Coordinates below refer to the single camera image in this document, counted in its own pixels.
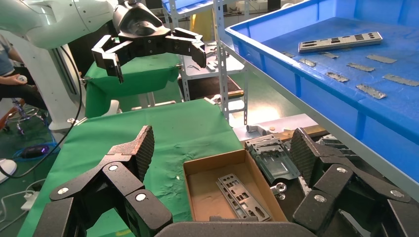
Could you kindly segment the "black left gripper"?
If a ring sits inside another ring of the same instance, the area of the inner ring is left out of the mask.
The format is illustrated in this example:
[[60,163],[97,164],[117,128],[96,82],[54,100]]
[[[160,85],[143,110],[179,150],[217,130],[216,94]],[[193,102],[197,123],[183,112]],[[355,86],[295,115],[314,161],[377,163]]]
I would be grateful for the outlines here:
[[207,64],[203,36],[183,28],[171,32],[144,4],[120,1],[114,9],[113,25],[120,42],[105,35],[91,49],[96,65],[108,76],[124,82],[122,65],[133,56],[172,53],[190,56],[201,68]]

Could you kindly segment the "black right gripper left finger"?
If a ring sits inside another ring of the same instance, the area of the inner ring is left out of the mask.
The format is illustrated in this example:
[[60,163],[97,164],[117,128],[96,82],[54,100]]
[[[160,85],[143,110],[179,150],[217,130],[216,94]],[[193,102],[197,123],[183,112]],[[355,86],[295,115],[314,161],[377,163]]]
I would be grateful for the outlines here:
[[59,185],[49,195],[36,237],[84,237],[113,209],[137,237],[153,237],[173,223],[171,212],[145,188],[155,147],[153,129],[113,146],[94,168]]

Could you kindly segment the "bystander hand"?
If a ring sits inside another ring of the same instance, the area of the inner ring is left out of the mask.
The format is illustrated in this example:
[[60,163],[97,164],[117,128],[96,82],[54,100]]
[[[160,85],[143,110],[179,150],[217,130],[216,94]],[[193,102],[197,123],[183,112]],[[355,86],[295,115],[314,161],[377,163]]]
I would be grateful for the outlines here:
[[16,74],[8,77],[1,77],[0,83],[4,85],[24,85],[27,83],[27,80],[24,76]]

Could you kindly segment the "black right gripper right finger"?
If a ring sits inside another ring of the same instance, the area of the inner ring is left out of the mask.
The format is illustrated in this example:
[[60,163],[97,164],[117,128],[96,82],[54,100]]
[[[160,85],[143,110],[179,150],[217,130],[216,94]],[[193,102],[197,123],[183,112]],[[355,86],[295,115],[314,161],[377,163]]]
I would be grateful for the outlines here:
[[314,142],[302,128],[293,133],[290,153],[309,188],[295,223],[322,236],[342,210],[373,237],[418,236],[419,208],[400,188],[357,168],[337,148]]

